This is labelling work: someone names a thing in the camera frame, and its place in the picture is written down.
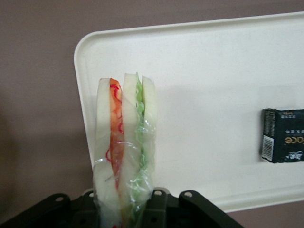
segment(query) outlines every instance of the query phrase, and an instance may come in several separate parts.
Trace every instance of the plastic wrap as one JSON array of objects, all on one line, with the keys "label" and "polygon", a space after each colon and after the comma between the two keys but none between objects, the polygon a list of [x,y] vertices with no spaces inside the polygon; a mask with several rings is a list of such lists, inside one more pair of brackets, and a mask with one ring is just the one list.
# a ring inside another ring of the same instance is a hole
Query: plastic wrap
[{"label": "plastic wrap", "polygon": [[123,90],[101,79],[94,154],[95,203],[102,228],[140,226],[153,191],[156,92],[153,82],[125,74]]}]

